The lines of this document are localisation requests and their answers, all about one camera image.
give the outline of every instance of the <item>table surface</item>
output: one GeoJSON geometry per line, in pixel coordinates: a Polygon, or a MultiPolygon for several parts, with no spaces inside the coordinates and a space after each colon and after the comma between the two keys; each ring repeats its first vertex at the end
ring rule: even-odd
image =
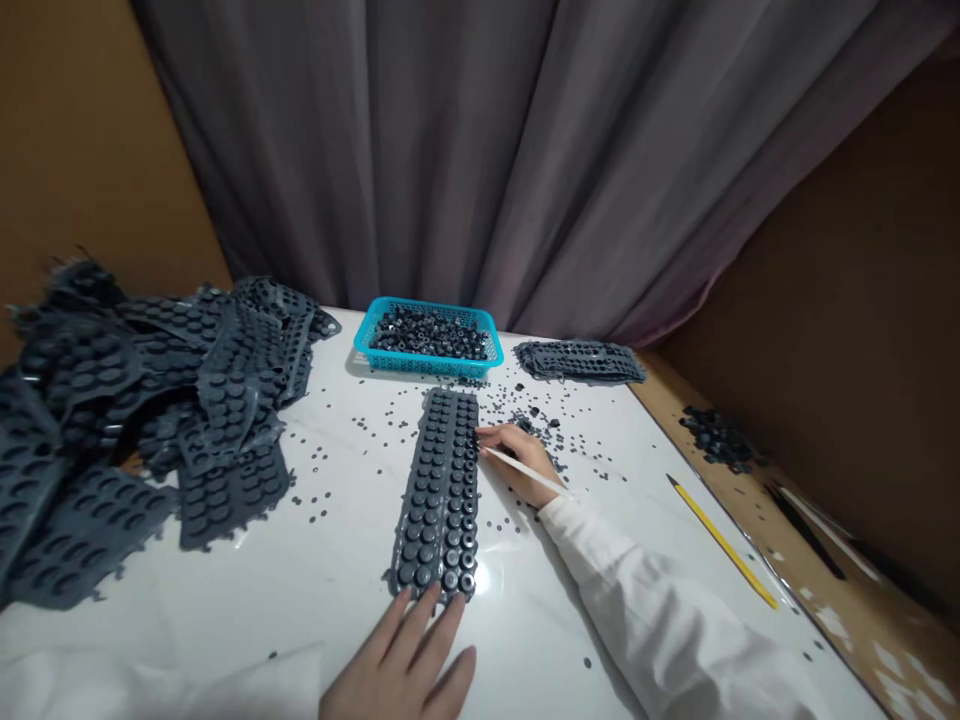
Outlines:
{"type": "MultiPolygon", "coordinates": [[[[95,647],[208,682],[272,652],[319,641],[324,686],[333,681],[390,600],[382,577],[422,394],[441,381],[372,372],[353,350],[363,314],[330,312],[343,332],[317,343],[306,397],[281,413],[287,426],[280,444],[296,486],[268,520],[250,523],[204,553],[179,549],[179,522],[171,517],[162,539],[127,559],[122,579],[101,582],[103,601],[86,600],[66,613],[19,604],[3,612],[0,662],[41,648],[95,647]]],[[[558,419],[553,432],[564,441],[555,440],[552,449],[569,466],[562,473],[569,488],[644,547],[682,563],[744,622],[795,652],[837,717],[884,717],[818,630],[794,611],[629,388],[534,380],[512,353],[529,339],[501,334],[506,360],[488,374],[489,387],[455,388],[477,393],[481,423],[505,422],[530,406],[541,410],[533,420],[537,427],[558,419]],[[518,383],[523,390],[516,390],[518,383]],[[710,516],[777,598],[779,610],[746,583],[667,473],[710,516]]],[[[477,591],[453,650],[473,644],[478,651],[462,717],[644,717],[542,525],[494,473],[481,462],[477,591]]]]}

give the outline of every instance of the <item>cardboard wall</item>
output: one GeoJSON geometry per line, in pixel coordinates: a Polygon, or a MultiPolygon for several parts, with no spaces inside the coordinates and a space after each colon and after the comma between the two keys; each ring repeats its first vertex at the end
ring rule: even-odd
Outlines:
{"type": "Polygon", "coordinates": [[[5,0],[0,28],[0,301],[39,299],[77,243],[134,294],[229,288],[129,3],[5,0]]]}
{"type": "Polygon", "coordinates": [[[960,60],[919,68],[661,348],[848,530],[960,611],[960,60]]]}

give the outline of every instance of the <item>plastic basket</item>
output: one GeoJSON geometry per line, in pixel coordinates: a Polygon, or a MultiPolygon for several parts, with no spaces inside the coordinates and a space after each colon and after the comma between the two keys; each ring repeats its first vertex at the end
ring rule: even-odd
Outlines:
{"type": "Polygon", "coordinates": [[[367,356],[370,367],[378,370],[396,370],[399,372],[416,372],[424,375],[454,375],[457,377],[482,378],[487,370],[503,364],[503,348],[500,347],[500,338],[497,336],[497,326],[493,317],[486,310],[458,307],[457,305],[440,305],[425,303],[402,298],[379,297],[370,303],[367,316],[360,324],[357,336],[353,339],[353,346],[357,352],[367,356]],[[377,323],[388,312],[397,308],[405,310],[420,310],[437,312],[442,317],[453,320],[460,318],[464,325],[477,323],[478,331],[489,333],[485,348],[488,360],[462,360],[458,358],[443,358],[435,355],[415,355],[413,353],[391,352],[377,350],[370,347],[370,343],[377,334],[377,323]]]}

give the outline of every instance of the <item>yellow pencil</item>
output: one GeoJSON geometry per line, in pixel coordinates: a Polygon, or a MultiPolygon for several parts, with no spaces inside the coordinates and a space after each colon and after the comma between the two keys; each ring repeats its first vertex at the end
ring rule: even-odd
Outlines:
{"type": "Polygon", "coordinates": [[[702,522],[703,526],[710,532],[711,535],[713,535],[713,539],[717,541],[717,544],[720,545],[721,548],[723,548],[723,551],[727,554],[727,557],[733,560],[733,564],[737,566],[737,570],[739,570],[740,573],[747,579],[747,582],[750,583],[750,586],[757,591],[757,594],[760,595],[760,597],[767,601],[767,604],[770,607],[776,610],[777,601],[774,599],[773,595],[768,593],[767,589],[760,583],[759,580],[757,580],[757,576],[750,572],[750,568],[744,564],[743,560],[740,559],[740,556],[737,555],[734,549],[730,547],[729,543],[723,539],[723,535],[721,535],[720,531],[713,526],[713,523],[710,522],[710,518],[704,514],[703,510],[700,509],[700,506],[693,501],[692,497],[687,495],[687,491],[683,489],[680,483],[678,483],[669,475],[667,475],[667,480],[669,480],[670,484],[676,488],[677,492],[680,493],[680,497],[682,497],[683,501],[690,506],[690,509],[693,510],[696,516],[700,518],[700,522],[702,522]]]}

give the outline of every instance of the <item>gray curtain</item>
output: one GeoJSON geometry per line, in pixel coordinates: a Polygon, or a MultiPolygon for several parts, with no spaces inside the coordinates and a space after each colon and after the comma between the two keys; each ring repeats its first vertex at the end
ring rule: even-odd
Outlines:
{"type": "Polygon", "coordinates": [[[235,276],[656,339],[949,0],[135,0],[235,276]]]}

